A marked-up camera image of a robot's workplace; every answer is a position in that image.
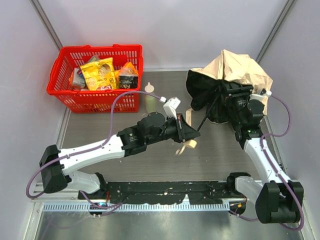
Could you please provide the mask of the cream folding umbrella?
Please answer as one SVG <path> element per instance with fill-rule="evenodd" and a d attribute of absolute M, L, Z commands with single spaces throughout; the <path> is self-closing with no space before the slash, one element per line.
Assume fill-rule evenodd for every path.
<path fill-rule="evenodd" d="M 272 78 L 248 54 L 222 50 L 203 68 L 191 68 L 186 76 L 190 108 L 206 108 L 203 121 L 230 123 L 243 148 L 246 141 L 260 138 L 262 118 L 268 112 Z"/>

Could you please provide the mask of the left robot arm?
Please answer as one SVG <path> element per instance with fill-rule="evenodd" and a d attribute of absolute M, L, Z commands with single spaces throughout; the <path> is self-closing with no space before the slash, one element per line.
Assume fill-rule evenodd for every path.
<path fill-rule="evenodd" d="M 200 133 L 191 127 L 182 114 L 164 117 L 152 112 L 136 125 L 127 127 L 110 137 L 75 148 L 58 149 L 48 146 L 39 162 L 43 191 L 57 193 L 65 188 L 96 194 L 105 191 L 105 181 L 99 173 L 88 174 L 80 169 L 112 159 L 121 159 L 146 151 L 148 145 L 173 140 L 186 143 L 199 137 Z"/>

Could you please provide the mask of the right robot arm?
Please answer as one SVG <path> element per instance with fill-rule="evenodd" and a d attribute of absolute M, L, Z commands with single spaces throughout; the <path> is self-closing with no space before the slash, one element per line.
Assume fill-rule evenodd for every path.
<path fill-rule="evenodd" d="M 219 87 L 220 98 L 226 108 L 235 138 L 252 160 L 262 184 L 244 173 L 233 173 L 232 187 L 236 193 L 247 197 L 255 206 L 258 220 L 263 224 L 299 223 L 304 225 L 302 210 L 304 188 L 293 181 L 272 155 L 260 127 L 264 117 L 264 98 L 272 96 L 266 88 L 254 92 L 252 85 L 223 81 Z"/>

